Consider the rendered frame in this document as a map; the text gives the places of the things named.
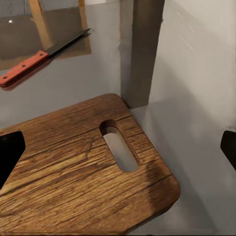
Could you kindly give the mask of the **parer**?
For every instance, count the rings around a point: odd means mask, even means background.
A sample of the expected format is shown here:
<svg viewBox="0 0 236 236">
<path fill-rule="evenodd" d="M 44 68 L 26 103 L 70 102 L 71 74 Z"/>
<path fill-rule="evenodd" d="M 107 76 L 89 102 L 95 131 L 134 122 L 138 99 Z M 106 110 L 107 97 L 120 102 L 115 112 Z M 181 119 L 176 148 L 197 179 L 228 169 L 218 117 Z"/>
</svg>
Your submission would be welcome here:
<svg viewBox="0 0 236 236">
<path fill-rule="evenodd" d="M 47 49 L 46 51 L 38 51 L 38 53 L 21 62 L 20 64 L 13 67 L 9 72 L 5 75 L 0 76 L 0 87 L 7 87 L 17 81 L 18 79 L 22 78 L 33 69 L 47 61 L 50 56 L 61 50 L 63 47 L 68 45 L 69 43 L 73 42 L 74 40 L 78 39 L 81 35 L 86 33 L 90 29 L 80 30 L 77 33 L 72 34 L 71 36 L 65 38 L 63 41 L 59 42 L 58 44 L 52 46 L 51 48 Z"/>
</svg>

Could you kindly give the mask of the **cutting board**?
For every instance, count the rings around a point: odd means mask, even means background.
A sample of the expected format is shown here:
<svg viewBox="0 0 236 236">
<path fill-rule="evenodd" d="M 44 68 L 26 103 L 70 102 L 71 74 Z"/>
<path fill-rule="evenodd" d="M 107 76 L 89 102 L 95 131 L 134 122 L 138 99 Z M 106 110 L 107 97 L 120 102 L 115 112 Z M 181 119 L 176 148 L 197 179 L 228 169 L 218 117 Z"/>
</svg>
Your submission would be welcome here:
<svg viewBox="0 0 236 236">
<path fill-rule="evenodd" d="M 121 170 L 101 131 L 117 127 L 139 167 Z M 26 149 L 0 190 L 0 236 L 121 236 L 170 208 L 174 174 L 113 93 L 0 129 Z"/>
</svg>

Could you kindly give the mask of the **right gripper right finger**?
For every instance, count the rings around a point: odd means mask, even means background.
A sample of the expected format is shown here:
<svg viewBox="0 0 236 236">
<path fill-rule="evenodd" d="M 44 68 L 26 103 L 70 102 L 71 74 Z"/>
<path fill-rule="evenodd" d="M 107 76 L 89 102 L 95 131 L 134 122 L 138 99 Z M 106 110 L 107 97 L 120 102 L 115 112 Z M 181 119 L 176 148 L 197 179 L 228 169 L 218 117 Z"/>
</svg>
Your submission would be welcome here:
<svg viewBox="0 0 236 236">
<path fill-rule="evenodd" d="M 236 170 L 236 133 L 224 131 L 220 148 Z"/>
</svg>

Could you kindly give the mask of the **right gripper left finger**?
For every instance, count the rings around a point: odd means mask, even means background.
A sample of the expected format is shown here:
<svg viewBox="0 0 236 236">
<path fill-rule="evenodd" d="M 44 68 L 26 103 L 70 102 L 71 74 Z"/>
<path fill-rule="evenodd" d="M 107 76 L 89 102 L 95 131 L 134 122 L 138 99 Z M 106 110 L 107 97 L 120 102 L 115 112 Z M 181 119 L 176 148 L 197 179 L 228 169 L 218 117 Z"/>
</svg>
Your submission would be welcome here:
<svg viewBox="0 0 236 236">
<path fill-rule="evenodd" d="M 22 131 L 0 136 L 0 190 L 26 149 Z"/>
</svg>

